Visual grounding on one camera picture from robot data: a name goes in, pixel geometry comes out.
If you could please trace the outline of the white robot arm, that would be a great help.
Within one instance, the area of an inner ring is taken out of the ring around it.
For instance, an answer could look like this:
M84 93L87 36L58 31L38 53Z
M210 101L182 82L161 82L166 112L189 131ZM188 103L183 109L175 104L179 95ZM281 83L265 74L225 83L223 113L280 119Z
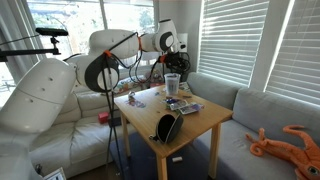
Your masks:
M122 29L96 31L90 35L88 54L37 62L0 110L0 179L42 180L31 163L29 147L51 127L76 83L95 92L109 92L118 83L118 60L140 51L179 50L175 24L165 19L156 32L141 36Z

